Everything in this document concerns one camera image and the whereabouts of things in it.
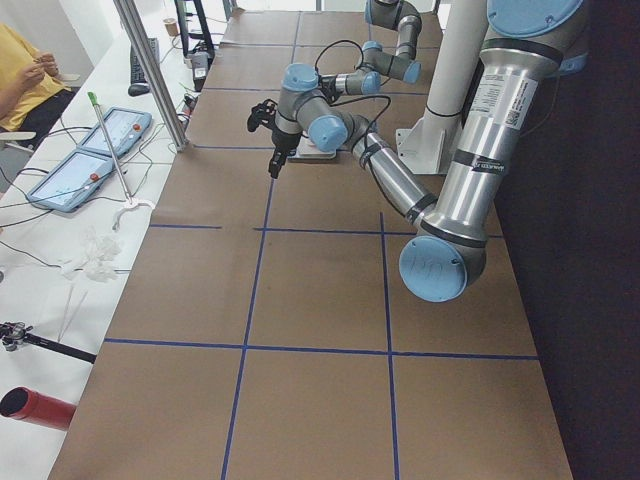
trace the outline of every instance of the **keyboard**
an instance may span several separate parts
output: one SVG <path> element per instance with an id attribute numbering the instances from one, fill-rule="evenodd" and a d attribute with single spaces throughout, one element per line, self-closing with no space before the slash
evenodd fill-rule
<path id="1" fill-rule="evenodd" d="M 157 38 L 147 38 L 149 42 L 149 46 L 153 51 L 153 56 L 156 59 L 156 62 L 160 63 L 160 48 L 158 46 Z M 131 54 L 129 56 L 129 62 L 131 64 L 131 83 L 148 83 L 147 79 L 144 78 L 144 71 L 142 70 L 142 65 L 140 65 L 140 61 L 138 60 L 138 56 L 133 51 L 133 47 L 131 47 Z"/>

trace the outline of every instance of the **black tool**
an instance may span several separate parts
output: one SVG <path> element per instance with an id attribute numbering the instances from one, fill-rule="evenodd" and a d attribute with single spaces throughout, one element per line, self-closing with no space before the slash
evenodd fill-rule
<path id="1" fill-rule="evenodd" d="M 247 119 L 247 130 L 255 132 L 260 125 L 271 130 L 271 141 L 275 145 L 273 156 L 269 161 L 269 174 L 271 178 L 278 178 L 280 170 L 287 162 L 287 158 L 295 155 L 296 149 L 300 144 L 302 132 L 287 133 L 276 125 L 276 112 L 278 104 L 266 99 L 251 109 L 251 115 Z"/>
<path id="2" fill-rule="evenodd" d="M 5 350 L 7 352 L 14 352 L 23 343 L 30 343 L 38 347 L 46 348 L 47 350 L 84 360 L 85 362 L 94 363 L 96 361 L 96 356 L 92 353 L 28 333 L 32 329 L 33 327 L 26 327 L 22 322 L 0 324 L 0 338 L 2 339 L 2 345 Z"/>
<path id="3" fill-rule="evenodd" d="M 137 97 L 138 95 L 144 95 L 145 93 L 149 93 L 151 90 L 149 89 L 149 85 L 146 83 L 132 83 L 129 85 L 129 89 L 127 93 L 130 97 Z"/>

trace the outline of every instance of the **metal pole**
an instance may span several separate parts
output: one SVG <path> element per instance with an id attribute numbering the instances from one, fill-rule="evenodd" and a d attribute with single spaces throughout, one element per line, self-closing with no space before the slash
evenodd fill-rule
<path id="1" fill-rule="evenodd" d="M 149 81 L 151 93 L 156 101 L 156 105 L 158 105 L 160 115 L 173 139 L 176 149 L 180 152 L 185 149 L 188 140 L 173 107 L 167 85 L 164 82 L 164 78 L 162 78 L 160 65 L 156 62 L 147 41 L 147 33 L 140 19 L 140 14 L 136 9 L 135 3 L 131 0 L 113 0 L 113 3 L 118 10 L 120 20 L 129 36 L 129 40 L 131 40 L 133 51 L 138 56 L 145 77 Z"/>
<path id="2" fill-rule="evenodd" d="M 416 174 L 449 170 L 467 91 L 487 33 L 487 0 L 454 0 L 431 79 L 427 108 L 412 130 L 399 130 L 398 153 Z"/>
<path id="3" fill-rule="evenodd" d="M 227 17 L 227 20 L 229 20 L 233 9 L 237 8 L 238 4 L 235 0 L 222 0 L 222 6 L 224 7 L 224 15 Z"/>
<path id="4" fill-rule="evenodd" d="M 122 169 L 120 168 L 120 162 L 118 162 L 118 155 L 116 154 L 115 148 L 113 148 L 113 143 L 111 142 L 111 137 L 109 136 L 109 129 L 104 123 L 104 118 L 102 118 L 102 109 L 100 108 L 98 99 L 93 92 L 89 92 L 89 98 L 91 99 L 91 104 L 93 105 L 93 109 L 96 112 L 96 117 L 98 117 L 98 123 L 100 124 L 100 128 L 102 129 L 104 139 L 107 142 L 107 147 L 109 147 L 109 152 L 111 153 L 111 158 L 113 160 L 113 168 L 118 174 L 118 179 L 120 179 L 120 184 L 122 185 L 122 189 L 124 190 L 124 196 L 127 201 L 130 202 L 132 197 L 131 191 L 127 186 L 127 182 L 124 180 L 124 174 L 122 173 Z"/>

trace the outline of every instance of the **label sticker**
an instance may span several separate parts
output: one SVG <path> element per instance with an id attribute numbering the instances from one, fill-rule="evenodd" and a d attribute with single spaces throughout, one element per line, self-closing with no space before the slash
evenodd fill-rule
<path id="1" fill-rule="evenodd" d="M 486 74 L 482 77 L 469 114 L 492 118 L 496 125 L 520 130 L 538 82 L 518 75 Z"/>

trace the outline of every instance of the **light blue joint cap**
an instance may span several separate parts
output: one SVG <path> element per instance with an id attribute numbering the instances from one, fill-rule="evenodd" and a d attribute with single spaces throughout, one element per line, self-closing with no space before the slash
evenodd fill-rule
<path id="1" fill-rule="evenodd" d="M 362 80 L 362 94 L 373 95 L 380 91 L 380 74 L 378 72 L 369 72 Z"/>
<path id="2" fill-rule="evenodd" d="M 292 63 L 282 79 L 282 87 L 292 92 L 309 92 L 318 86 L 318 74 L 311 65 Z"/>
<path id="3" fill-rule="evenodd" d="M 491 27 L 511 38 L 544 35 L 562 25 L 584 0 L 489 0 Z"/>
<path id="4" fill-rule="evenodd" d="M 446 302 L 467 286 L 467 269 L 460 253 L 444 240 L 422 235 L 400 254 L 400 276 L 407 288 L 428 302 Z"/>
<path id="5" fill-rule="evenodd" d="M 370 48 L 375 48 L 376 50 L 382 51 L 382 45 L 380 45 L 375 40 L 369 40 L 368 42 L 364 42 L 362 45 L 362 51 L 369 50 Z"/>
<path id="6" fill-rule="evenodd" d="M 420 78 L 420 71 L 422 70 L 422 64 L 420 62 L 411 62 L 407 71 L 404 72 L 402 81 L 405 83 L 416 83 Z"/>
<path id="7" fill-rule="evenodd" d="M 364 6 L 364 21 L 369 25 L 373 23 L 371 16 L 371 0 L 367 0 L 367 4 Z"/>
<path id="8" fill-rule="evenodd" d="M 309 138 L 322 152 L 333 152 L 347 141 L 349 132 L 335 115 L 323 115 L 309 125 Z"/>

